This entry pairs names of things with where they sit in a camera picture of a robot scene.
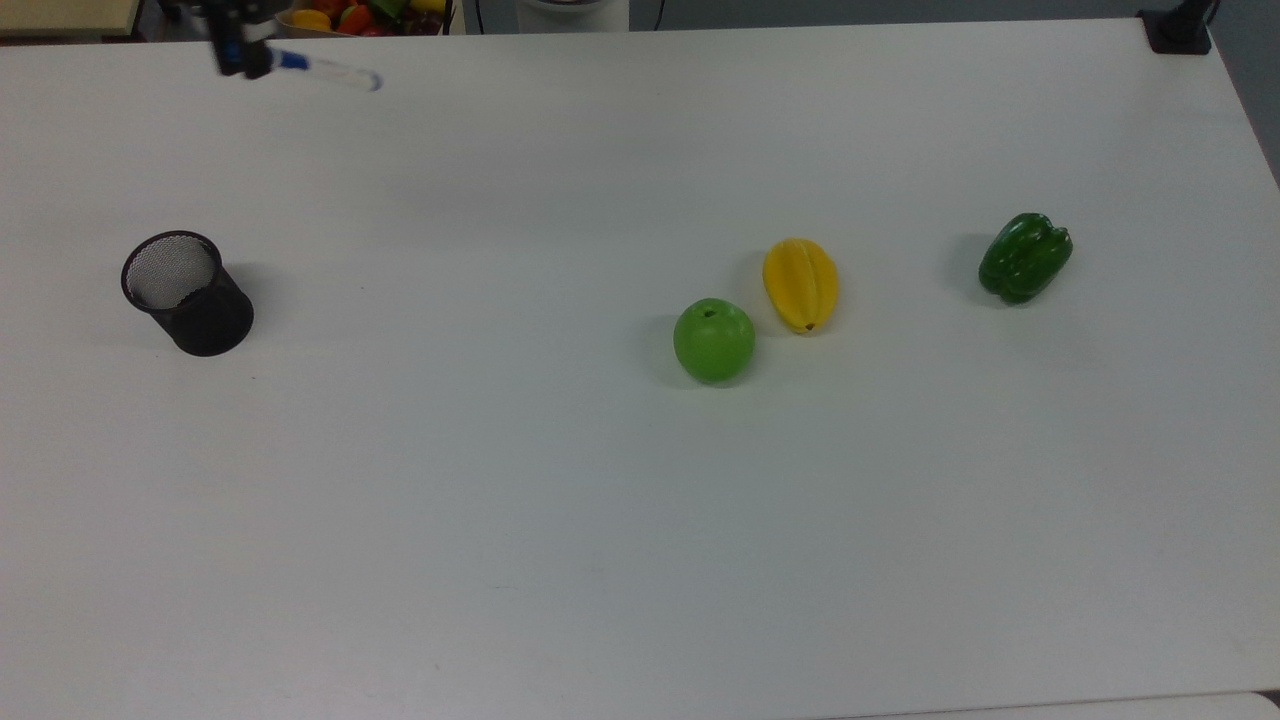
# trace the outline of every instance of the green apple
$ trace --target green apple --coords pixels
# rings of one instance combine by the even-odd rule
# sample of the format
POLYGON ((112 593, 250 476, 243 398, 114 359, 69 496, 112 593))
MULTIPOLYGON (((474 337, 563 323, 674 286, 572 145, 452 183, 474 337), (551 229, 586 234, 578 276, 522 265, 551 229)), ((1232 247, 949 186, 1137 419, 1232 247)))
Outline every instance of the green apple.
POLYGON ((676 359, 694 379, 721 383, 746 369, 755 352, 755 325, 741 307, 707 297, 676 320, 676 359))

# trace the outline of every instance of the yellow fruit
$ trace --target yellow fruit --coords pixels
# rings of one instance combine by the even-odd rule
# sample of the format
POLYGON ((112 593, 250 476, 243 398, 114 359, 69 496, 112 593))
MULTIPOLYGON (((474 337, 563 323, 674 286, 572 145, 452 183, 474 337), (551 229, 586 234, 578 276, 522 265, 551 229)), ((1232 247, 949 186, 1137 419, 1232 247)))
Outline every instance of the yellow fruit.
POLYGON ((444 14, 444 0, 408 0, 408 6, 419 13, 444 14))
POLYGON ((329 15, 321 13, 320 10, 296 10, 293 13, 293 24, 303 29, 333 31, 333 23, 329 22, 329 15))
POLYGON ((836 264, 817 242, 792 237, 765 255, 764 290, 782 322, 797 333, 806 333, 831 319, 840 278, 836 264))

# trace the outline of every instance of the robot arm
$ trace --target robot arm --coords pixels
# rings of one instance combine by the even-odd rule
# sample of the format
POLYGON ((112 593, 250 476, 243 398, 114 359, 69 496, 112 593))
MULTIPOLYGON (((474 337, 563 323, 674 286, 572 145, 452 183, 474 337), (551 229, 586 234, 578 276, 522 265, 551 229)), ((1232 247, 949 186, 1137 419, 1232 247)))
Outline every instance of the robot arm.
POLYGON ((271 72, 271 49, 266 38, 275 29, 275 13, 289 0, 200 0, 209 23, 218 70, 224 76, 244 73, 255 79, 271 72))

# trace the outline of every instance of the red pepper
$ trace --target red pepper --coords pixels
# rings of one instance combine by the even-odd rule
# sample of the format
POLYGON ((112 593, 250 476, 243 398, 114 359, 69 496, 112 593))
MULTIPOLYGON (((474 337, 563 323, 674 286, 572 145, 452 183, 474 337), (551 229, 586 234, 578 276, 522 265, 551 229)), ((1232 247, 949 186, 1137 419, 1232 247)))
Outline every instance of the red pepper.
POLYGON ((338 23, 338 32, 343 35, 360 35, 374 24, 374 12, 369 5, 356 5, 347 12, 347 17, 338 23))

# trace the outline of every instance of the gray floor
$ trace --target gray floor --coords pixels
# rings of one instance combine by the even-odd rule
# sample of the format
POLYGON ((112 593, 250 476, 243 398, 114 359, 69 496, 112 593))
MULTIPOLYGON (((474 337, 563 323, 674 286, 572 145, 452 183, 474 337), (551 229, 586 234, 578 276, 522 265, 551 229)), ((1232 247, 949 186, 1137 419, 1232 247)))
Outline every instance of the gray floor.
MULTIPOLYGON (((463 0, 467 32, 516 32, 515 0, 463 0)), ((1179 0, 667 0, 662 29, 1132 18, 1179 0)), ((631 29, 653 29, 660 0, 631 0, 631 29)), ((1212 32, 1271 173, 1280 179, 1280 0, 1222 0, 1212 32)))

